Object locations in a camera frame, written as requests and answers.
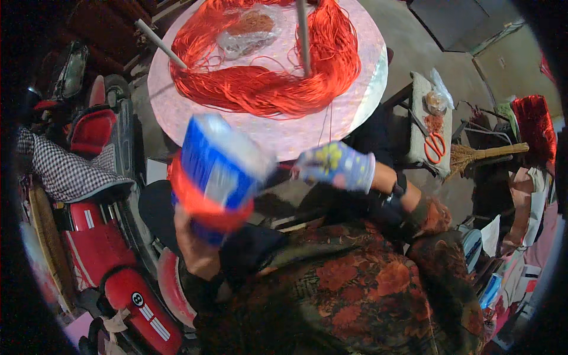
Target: plastic wrapper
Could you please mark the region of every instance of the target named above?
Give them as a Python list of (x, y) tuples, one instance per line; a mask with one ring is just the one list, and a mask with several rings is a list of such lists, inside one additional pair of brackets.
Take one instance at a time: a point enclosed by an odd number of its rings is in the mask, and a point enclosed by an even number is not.
[(426, 94), (424, 100), (426, 101), (428, 111), (430, 111), (432, 115), (443, 116), (448, 107), (451, 110), (454, 109), (454, 100), (452, 99), (450, 92), (446, 89), (440, 74), (438, 74), (438, 71), (435, 68), (432, 68), (430, 77), (432, 78), (434, 88)]
[[(252, 198), (274, 172), (277, 159), (219, 114), (194, 115), (173, 175), (173, 203), (194, 218), (191, 230), (221, 245), (252, 212)], [(178, 181), (183, 175), (187, 182)]]
[(279, 6), (254, 4), (242, 12), (240, 21), (217, 37), (226, 60), (247, 56), (271, 45), (282, 33), (283, 14)]

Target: white stripe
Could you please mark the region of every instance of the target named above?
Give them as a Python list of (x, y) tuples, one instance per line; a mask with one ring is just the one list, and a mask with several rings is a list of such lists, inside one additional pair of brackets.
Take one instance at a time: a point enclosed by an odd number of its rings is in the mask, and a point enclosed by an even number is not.
[(145, 304), (144, 307), (140, 308), (140, 312), (142, 313), (144, 318), (146, 318), (146, 320), (150, 320), (150, 318), (152, 318), (152, 316), (154, 315), (147, 304)]
[(69, 244), (71, 244), (71, 248), (73, 249), (73, 253), (75, 254), (75, 258), (77, 259), (77, 262), (79, 263), (79, 266), (81, 267), (81, 270), (85, 274), (87, 281), (89, 281), (89, 283), (91, 284), (91, 287), (96, 287), (93, 280), (91, 280), (91, 276), (89, 276), (87, 269), (85, 269), (85, 266), (83, 265), (83, 261), (81, 260), (81, 257), (79, 256), (79, 252), (77, 251), (77, 248), (75, 247), (75, 243), (73, 242), (73, 238), (71, 237), (71, 233), (69, 233), (69, 231), (65, 231), (65, 233), (67, 233), (67, 239), (69, 239)]
[(164, 339), (164, 341), (168, 341), (168, 339), (170, 339), (169, 333), (166, 334), (166, 330), (164, 329), (164, 326), (160, 323), (158, 318), (154, 318), (150, 322), (150, 325), (152, 325), (152, 328), (154, 328), (156, 333), (158, 333), (162, 337), (162, 339)]
[(87, 219), (87, 226), (89, 226), (89, 229), (94, 228), (95, 224), (93, 223), (91, 210), (85, 210), (85, 218)]
[(166, 328), (162, 325), (162, 323), (160, 322), (160, 320), (158, 318), (154, 318), (154, 320), (156, 321), (156, 324), (162, 329), (162, 331), (168, 336), (168, 339), (170, 338), (170, 332), (168, 332), (166, 330)]
[(95, 223), (93, 222), (93, 216), (91, 215), (91, 210), (87, 210), (89, 213), (89, 222), (91, 223), (91, 228), (95, 228)]
[(148, 315), (150, 316), (150, 318), (152, 318), (152, 316), (154, 315), (154, 313), (152, 312), (152, 310), (150, 309), (150, 307), (148, 307), (148, 304), (146, 303), (144, 305), (144, 307), (142, 307), (146, 310), (146, 312), (148, 313)]
[(142, 308), (138, 308), (140, 310), (140, 313), (142, 313), (142, 315), (144, 316), (144, 318), (146, 318), (146, 320), (150, 320), (150, 318), (152, 316), (150, 316), (150, 314), (148, 314), (148, 310), (144, 307)]

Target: floral jacket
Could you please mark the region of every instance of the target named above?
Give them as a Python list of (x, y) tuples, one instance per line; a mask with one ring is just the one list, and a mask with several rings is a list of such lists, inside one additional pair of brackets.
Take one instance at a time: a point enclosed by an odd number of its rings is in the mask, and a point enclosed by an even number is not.
[[(367, 221), (291, 235), (228, 304), (196, 307), (202, 353), (480, 353), (483, 317), (461, 233), (448, 231), (432, 198), (407, 222), (418, 233), (394, 241)], [(404, 242), (406, 256), (396, 251)]]

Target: blue glove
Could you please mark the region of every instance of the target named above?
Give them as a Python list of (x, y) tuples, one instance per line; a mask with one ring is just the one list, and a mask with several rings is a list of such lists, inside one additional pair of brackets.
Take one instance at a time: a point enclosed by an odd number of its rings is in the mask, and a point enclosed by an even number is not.
[(334, 141), (300, 154), (292, 174), (294, 179), (326, 182), (339, 189), (368, 194), (375, 174), (375, 155), (361, 154)]

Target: red scissors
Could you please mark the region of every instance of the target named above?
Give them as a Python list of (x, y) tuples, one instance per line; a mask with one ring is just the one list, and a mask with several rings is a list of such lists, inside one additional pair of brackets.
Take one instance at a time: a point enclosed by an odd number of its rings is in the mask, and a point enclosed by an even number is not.
[[(442, 138), (442, 136), (439, 133), (428, 132), (424, 124), (418, 120), (414, 112), (412, 112), (412, 110), (406, 104), (401, 106), (406, 108), (408, 112), (410, 112), (412, 120), (414, 121), (414, 123), (416, 123), (416, 125), (424, 135), (424, 153), (426, 154), (426, 158), (428, 158), (428, 160), (432, 164), (438, 164), (440, 161), (442, 161), (442, 157), (446, 155), (446, 143), (444, 142), (444, 138)], [(430, 154), (428, 154), (428, 147), (430, 147), (430, 149), (434, 151), (438, 160), (434, 160), (430, 156)]]

